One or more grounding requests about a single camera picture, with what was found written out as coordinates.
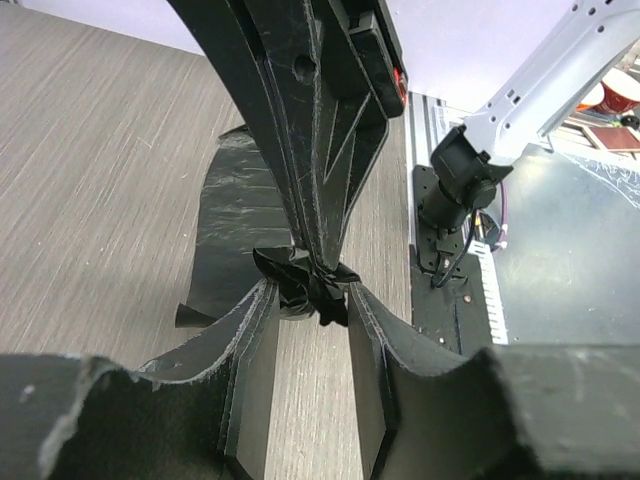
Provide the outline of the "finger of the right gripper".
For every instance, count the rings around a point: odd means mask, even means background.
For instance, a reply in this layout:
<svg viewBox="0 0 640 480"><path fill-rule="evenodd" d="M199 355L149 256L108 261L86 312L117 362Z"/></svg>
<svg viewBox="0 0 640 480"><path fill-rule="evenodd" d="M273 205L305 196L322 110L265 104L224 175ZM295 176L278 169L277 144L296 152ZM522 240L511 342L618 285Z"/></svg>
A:
<svg viewBox="0 0 640 480"><path fill-rule="evenodd" d="M349 35L345 1L315 1L311 59L311 198L309 247L317 264L336 269L344 232L389 119Z"/></svg>
<svg viewBox="0 0 640 480"><path fill-rule="evenodd" d="M322 1L174 1L227 88L281 192L297 245L321 250L318 195Z"/></svg>

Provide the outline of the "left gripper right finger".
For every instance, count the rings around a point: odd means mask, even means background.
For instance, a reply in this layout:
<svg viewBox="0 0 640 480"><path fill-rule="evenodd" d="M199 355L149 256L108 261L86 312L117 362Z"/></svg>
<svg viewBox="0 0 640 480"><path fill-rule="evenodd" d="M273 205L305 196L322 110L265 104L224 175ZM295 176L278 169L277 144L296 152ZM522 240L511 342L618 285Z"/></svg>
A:
<svg viewBox="0 0 640 480"><path fill-rule="evenodd" d="M368 479L635 479L635 346L492 346L462 357L349 288Z"/></svg>

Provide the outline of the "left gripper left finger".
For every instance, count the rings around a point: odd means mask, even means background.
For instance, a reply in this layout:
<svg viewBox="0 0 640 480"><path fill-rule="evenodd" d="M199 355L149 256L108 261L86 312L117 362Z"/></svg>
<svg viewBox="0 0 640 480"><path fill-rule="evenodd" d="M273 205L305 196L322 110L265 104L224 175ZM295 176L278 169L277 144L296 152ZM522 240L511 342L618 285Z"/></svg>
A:
<svg viewBox="0 0 640 480"><path fill-rule="evenodd" d="M5 479L261 479L279 292L258 282L224 317L137 370L91 355L1 359Z"/></svg>

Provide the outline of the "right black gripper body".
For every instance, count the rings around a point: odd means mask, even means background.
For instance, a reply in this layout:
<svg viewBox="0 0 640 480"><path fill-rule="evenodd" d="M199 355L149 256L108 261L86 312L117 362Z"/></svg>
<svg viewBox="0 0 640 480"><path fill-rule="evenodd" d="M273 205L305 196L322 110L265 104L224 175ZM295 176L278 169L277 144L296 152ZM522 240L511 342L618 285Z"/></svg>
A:
<svg viewBox="0 0 640 480"><path fill-rule="evenodd" d="M388 118L399 117L407 102L402 48L386 1L348 0L349 35Z"/></svg>

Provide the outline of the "black trash bag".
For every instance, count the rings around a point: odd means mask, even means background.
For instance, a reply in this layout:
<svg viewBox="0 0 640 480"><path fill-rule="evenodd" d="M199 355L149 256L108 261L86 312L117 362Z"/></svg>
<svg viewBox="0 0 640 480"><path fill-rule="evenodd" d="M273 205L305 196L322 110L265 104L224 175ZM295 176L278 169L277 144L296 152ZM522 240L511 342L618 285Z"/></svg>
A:
<svg viewBox="0 0 640 480"><path fill-rule="evenodd" d="M277 283L285 315L317 313L323 326L347 325L344 289L358 274L344 264L325 272L294 246L271 172L240 126L219 137L204 179L191 285L176 327L212 325L264 278Z"/></svg>

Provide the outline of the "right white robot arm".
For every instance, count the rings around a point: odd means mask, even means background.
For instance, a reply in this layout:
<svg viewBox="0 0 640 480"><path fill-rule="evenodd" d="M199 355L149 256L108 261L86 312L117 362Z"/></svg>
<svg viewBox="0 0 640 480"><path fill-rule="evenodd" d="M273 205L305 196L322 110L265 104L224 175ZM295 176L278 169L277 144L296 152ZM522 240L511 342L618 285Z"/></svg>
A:
<svg viewBox="0 0 640 480"><path fill-rule="evenodd" d="M382 1L176 1L276 187L294 244L339 262L353 205L406 105L406 70ZM517 71L436 149L436 224L483 207L530 138L546 133L639 37L635 1L575 1Z"/></svg>

